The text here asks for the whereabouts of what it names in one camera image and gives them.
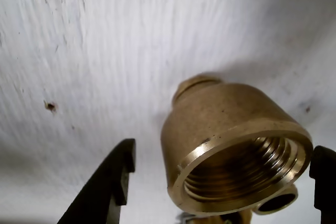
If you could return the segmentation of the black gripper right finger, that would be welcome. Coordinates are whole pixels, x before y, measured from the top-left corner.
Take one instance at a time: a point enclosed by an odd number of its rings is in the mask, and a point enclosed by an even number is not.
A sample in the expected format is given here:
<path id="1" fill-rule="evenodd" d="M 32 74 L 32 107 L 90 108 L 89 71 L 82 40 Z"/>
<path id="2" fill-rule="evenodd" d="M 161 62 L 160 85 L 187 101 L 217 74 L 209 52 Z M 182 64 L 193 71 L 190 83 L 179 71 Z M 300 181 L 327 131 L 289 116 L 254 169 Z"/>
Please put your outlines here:
<path id="1" fill-rule="evenodd" d="M 314 207 L 321 211 L 321 223 L 335 224 L 335 151 L 316 146 L 309 176 L 314 179 Z"/>

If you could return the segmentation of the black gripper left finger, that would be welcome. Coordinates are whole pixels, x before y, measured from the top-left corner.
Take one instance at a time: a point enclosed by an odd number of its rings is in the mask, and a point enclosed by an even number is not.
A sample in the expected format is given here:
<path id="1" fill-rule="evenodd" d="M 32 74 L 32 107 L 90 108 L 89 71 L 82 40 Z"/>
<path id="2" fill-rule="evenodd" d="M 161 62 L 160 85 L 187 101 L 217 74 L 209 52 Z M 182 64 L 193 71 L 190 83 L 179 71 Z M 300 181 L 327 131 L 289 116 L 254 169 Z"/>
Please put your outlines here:
<path id="1" fill-rule="evenodd" d="M 58 223 L 119 223 L 127 204 L 129 174 L 135 172 L 136 143 L 121 141 L 83 186 Z"/>

